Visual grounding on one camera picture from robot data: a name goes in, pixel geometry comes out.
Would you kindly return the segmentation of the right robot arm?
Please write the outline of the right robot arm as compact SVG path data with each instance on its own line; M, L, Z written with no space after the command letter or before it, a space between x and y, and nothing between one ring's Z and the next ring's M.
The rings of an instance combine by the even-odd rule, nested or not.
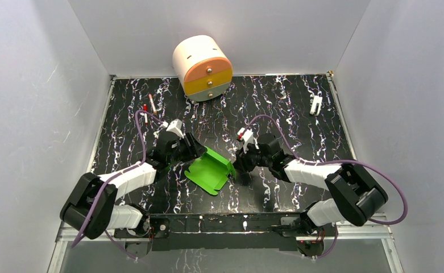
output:
M312 185L331 195L330 199L310 204L297 217L282 218L280 225L272 228L282 236L316 235L323 226L342 221L362 226L388 201L385 190L361 165L302 163L285 153L273 134L254 138L251 130L240 129L237 140L243 146L236 152L236 171L268 168L278 180Z

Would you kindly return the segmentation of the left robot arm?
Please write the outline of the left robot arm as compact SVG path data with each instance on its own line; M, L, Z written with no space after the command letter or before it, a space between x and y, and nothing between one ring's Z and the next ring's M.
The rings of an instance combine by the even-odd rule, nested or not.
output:
M135 204L117 205L126 194L160 180L177 163L191 162L207 152L192 133L163 131L145 157L133 166L96 175L83 174L60 211L62 222L83 237L98 238L108 229L129 229L143 237L150 231L148 212Z

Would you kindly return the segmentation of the green paper box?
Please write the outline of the green paper box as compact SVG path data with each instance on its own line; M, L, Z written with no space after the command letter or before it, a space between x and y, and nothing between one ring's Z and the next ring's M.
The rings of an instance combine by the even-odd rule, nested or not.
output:
M230 176L236 178L236 170L231 161L208 147L206 149L184 174L206 193L216 196Z

